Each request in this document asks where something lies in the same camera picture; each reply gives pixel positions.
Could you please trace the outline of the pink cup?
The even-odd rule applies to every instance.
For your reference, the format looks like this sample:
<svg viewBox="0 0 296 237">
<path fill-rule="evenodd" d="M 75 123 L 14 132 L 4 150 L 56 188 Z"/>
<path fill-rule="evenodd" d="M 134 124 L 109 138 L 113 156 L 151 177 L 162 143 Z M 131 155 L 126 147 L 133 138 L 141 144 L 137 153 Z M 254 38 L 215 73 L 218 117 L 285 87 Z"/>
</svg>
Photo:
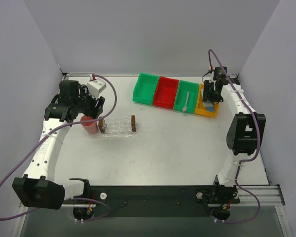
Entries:
<svg viewBox="0 0 296 237">
<path fill-rule="evenodd" d="M 82 127 L 88 134 L 94 135 L 98 132 L 97 122 L 93 121 L 91 117 L 83 115 L 80 119 L 80 122 Z"/>
</svg>

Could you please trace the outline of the clear rack with brown ends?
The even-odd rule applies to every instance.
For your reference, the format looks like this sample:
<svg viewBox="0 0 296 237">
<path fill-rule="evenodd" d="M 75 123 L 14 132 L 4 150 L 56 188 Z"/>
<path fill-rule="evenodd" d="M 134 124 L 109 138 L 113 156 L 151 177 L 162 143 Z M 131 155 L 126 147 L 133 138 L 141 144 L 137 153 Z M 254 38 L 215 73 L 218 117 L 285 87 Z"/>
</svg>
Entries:
<svg viewBox="0 0 296 237">
<path fill-rule="evenodd" d="M 134 115 L 111 115 L 100 119 L 97 125 L 101 135 L 107 137 L 129 137 L 137 132 L 136 117 Z"/>
</svg>

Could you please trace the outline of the blue toothpaste tube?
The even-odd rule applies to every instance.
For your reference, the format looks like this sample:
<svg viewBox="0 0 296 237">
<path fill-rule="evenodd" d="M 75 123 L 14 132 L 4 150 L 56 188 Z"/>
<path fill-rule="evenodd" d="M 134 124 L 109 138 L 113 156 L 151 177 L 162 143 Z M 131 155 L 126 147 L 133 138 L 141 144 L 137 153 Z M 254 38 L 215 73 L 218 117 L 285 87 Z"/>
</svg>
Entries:
<svg viewBox="0 0 296 237">
<path fill-rule="evenodd" d="M 207 107 L 207 111 L 209 111 L 209 112 L 214 112 L 214 111 L 215 111 L 215 107 L 214 107 L 214 105 L 212 105 L 212 106 L 208 106 L 208 107 Z"/>
</svg>

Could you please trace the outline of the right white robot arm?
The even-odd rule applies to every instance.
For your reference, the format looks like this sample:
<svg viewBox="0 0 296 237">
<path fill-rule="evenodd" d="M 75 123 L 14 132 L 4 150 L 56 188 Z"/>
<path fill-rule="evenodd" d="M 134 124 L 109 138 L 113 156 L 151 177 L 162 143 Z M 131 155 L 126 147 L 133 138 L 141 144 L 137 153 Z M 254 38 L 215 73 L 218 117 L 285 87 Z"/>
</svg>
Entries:
<svg viewBox="0 0 296 237">
<path fill-rule="evenodd" d="M 225 102 L 233 116 L 226 135 L 231 153 L 227 155 L 217 181 L 220 185 L 234 186 L 244 163 L 253 161 L 259 154 L 266 118 L 251 107 L 237 78 L 227 78 L 222 68 L 212 66 L 205 76 L 210 79 L 202 80 L 201 105 L 213 112 L 215 105 Z"/>
</svg>

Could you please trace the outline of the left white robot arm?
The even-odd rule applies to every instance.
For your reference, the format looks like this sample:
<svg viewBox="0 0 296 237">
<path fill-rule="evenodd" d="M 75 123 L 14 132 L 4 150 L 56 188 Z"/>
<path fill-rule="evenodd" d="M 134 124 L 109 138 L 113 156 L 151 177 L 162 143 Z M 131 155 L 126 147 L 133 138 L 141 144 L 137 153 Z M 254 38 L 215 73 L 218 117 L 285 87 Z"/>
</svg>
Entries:
<svg viewBox="0 0 296 237">
<path fill-rule="evenodd" d="M 55 168 L 61 146 L 79 114 L 90 120 L 103 112 L 104 97 L 100 93 L 106 83 L 100 79 L 80 84 L 76 80 L 59 83 L 59 94 L 55 95 L 44 113 L 41 145 L 35 149 L 34 156 L 23 177 L 15 178 L 13 190 L 26 207 L 59 209 L 65 200 L 75 198 L 80 203 L 91 199 L 89 181 L 71 178 L 60 184 L 54 182 Z"/>
</svg>

